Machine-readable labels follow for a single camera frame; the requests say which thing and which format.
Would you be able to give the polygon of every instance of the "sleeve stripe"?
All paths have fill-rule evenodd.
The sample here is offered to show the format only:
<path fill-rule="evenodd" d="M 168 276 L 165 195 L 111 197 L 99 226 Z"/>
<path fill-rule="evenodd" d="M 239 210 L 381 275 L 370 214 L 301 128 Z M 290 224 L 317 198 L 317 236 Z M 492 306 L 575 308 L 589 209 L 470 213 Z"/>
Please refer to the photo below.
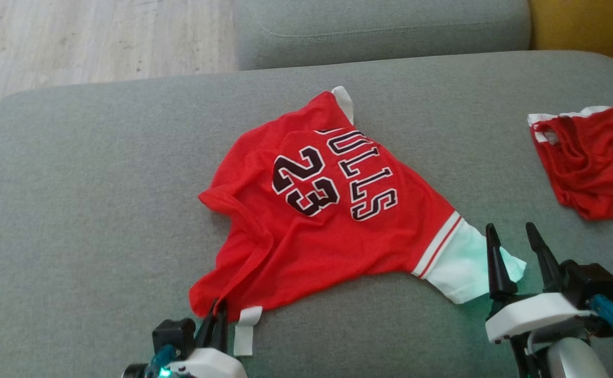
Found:
<path fill-rule="evenodd" d="M 416 268 L 414 268 L 414 271 L 412 271 L 413 275 L 422 278 L 428 272 L 433 261 L 439 255 L 439 252 L 442 251 L 443 247 L 447 244 L 448 239 L 451 237 L 451 234 L 453 234 L 455 229 L 460 224 L 460 220 L 462 220 L 462 217 L 460 214 L 454 211 L 428 245 L 427 249 L 423 253 L 423 256 L 421 257 L 421 260 L 419 260 Z"/>

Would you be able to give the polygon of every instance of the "white sleeve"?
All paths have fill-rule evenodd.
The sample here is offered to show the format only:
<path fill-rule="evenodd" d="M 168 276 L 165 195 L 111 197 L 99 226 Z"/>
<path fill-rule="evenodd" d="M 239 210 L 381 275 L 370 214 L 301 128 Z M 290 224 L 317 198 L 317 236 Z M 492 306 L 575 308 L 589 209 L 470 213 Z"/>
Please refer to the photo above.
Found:
<path fill-rule="evenodd" d="M 421 278 L 437 287 L 453 303 L 465 303 L 489 291 L 489 266 L 486 238 L 477 229 L 460 219 L 455 230 L 436 251 L 432 264 Z M 501 248 L 503 261 L 514 282 L 520 280 L 525 261 Z"/>

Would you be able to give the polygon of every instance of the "gray ottoman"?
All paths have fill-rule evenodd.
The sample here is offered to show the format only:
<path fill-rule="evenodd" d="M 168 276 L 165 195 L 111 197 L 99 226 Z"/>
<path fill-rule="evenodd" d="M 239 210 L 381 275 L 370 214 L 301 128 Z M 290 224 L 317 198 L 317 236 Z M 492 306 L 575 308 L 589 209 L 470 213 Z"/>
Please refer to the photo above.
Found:
<path fill-rule="evenodd" d="M 527 0 L 237 0 L 240 69 L 525 50 Z"/>
<path fill-rule="evenodd" d="M 29 91 L 0 102 L 0 375 L 118 377 L 150 331 L 191 316 L 225 217 L 196 195 L 237 137 L 345 86 L 364 134 L 474 227 L 498 227 L 542 287 L 523 227 L 559 260 L 613 272 L 613 221 L 561 207 L 528 113 L 613 105 L 613 60 L 504 52 Z M 364 277 L 263 315 L 250 377 L 516 376 L 486 297 L 456 306 L 404 274 Z M 613 339 L 595 340 L 613 368 Z"/>

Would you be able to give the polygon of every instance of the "white clothing tag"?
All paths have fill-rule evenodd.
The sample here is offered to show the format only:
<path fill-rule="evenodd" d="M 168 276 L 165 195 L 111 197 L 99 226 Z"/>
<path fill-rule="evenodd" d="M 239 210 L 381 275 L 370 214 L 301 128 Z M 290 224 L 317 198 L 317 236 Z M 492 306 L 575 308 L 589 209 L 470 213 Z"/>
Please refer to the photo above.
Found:
<path fill-rule="evenodd" d="M 260 321 L 262 306 L 241 310 L 234 333 L 234 356 L 253 355 L 253 327 Z"/>

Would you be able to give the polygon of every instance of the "gray sofa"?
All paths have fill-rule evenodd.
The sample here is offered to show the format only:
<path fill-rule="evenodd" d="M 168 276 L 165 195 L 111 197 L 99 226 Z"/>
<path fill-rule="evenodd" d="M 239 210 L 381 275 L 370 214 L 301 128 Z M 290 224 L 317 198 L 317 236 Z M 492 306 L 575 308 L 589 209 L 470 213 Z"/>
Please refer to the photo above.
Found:
<path fill-rule="evenodd" d="M 242 132 L 337 85 L 364 134 L 479 230 L 496 224 L 529 263 L 522 292 L 541 289 L 526 221 L 559 260 L 613 272 L 613 220 L 556 202 L 525 120 L 613 105 L 611 58 L 493 52 L 29 91 L 0 102 L 0 375 L 147 361 L 150 331 L 191 316 L 187 291 L 227 235 L 196 195 Z M 516 376 L 510 348 L 486 339 L 489 309 L 409 275 L 364 277 L 265 313 L 241 361 L 251 377 Z M 613 339 L 594 346 L 613 369 Z"/>

